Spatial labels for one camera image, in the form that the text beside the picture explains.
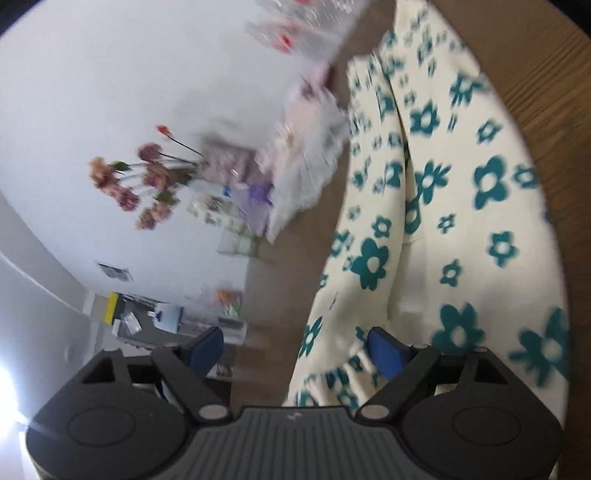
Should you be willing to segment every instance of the wooden table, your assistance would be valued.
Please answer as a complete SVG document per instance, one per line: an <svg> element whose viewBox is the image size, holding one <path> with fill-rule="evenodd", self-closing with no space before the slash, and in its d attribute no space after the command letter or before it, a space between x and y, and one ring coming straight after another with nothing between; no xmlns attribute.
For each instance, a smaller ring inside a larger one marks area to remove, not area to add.
<svg viewBox="0 0 591 480"><path fill-rule="evenodd" d="M571 373L561 479L591 478L591 40L547 0L433 0L478 58L515 117L548 200L569 291ZM346 63L391 26L377 1L337 60Z"/></svg>

